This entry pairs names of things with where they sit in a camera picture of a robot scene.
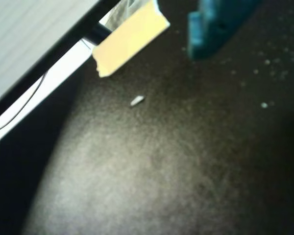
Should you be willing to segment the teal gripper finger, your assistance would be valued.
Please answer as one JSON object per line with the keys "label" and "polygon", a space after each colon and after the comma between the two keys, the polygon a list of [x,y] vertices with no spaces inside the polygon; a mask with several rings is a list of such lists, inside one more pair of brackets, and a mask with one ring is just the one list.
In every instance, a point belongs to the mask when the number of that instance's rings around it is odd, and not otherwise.
{"label": "teal gripper finger", "polygon": [[188,14],[187,52],[192,60],[214,55],[238,31],[259,0],[200,0]]}

